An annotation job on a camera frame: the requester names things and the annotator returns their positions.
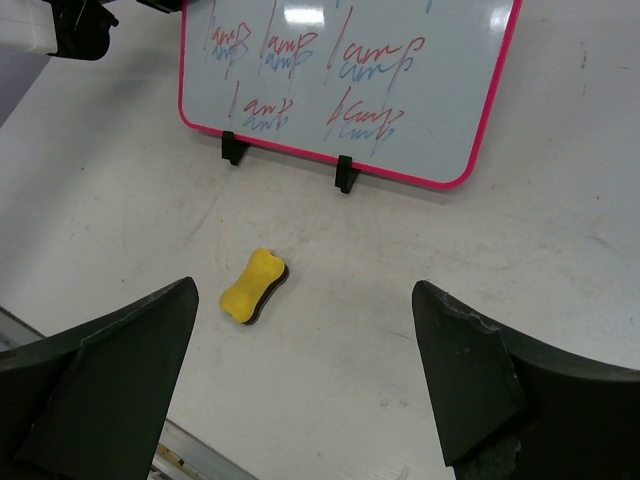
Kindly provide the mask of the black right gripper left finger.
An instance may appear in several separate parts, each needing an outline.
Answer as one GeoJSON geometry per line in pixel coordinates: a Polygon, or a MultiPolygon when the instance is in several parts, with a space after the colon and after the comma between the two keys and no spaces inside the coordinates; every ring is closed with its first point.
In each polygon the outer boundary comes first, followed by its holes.
{"type": "Polygon", "coordinates": [[[185,277],[2,352],[2,478],[146,478],[198,304],[185,277]]]}

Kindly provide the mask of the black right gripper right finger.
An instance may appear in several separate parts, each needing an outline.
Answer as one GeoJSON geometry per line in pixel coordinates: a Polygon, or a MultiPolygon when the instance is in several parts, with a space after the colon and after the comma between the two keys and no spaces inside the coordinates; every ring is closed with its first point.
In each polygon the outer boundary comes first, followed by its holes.
{"type": "Polygon", "coordinates": [[[639,373],[501,324],[428,281],[412,292],[443,460],[459,479],[635,479],[639,373]]]}

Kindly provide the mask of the yellow bone shaped eraser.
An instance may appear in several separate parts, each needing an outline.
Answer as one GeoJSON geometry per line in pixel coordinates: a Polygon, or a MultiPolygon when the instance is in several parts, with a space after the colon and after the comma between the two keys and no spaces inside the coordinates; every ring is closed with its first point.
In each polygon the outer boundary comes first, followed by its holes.
{"type": "Polygon", "coordinates": [[[245,269],[219,299],[219,306],[236,323],[254,324],[273,292],[289,275],[286,262],[267,248],[256,249],[245,269]]]}

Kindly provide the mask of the pink framed whiteboard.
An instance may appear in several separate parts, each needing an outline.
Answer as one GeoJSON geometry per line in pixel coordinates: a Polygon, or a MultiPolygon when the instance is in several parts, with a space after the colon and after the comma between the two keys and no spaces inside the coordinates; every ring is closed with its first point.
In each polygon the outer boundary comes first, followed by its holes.
{"type": "Polygon", "coordinates": [[[179,113],[259,146],[448,190],[479,156],[517,1],[187,1],[179,113]]]}

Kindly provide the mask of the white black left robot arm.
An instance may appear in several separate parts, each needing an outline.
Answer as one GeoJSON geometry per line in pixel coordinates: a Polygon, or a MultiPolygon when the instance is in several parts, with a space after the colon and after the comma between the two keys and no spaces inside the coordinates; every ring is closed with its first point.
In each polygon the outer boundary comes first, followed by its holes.
{"type": "Polygon", "coordinates": [[[26,53],[99,60],[118,24],[102,1],[1,2],[1,45],[26,53]]]}

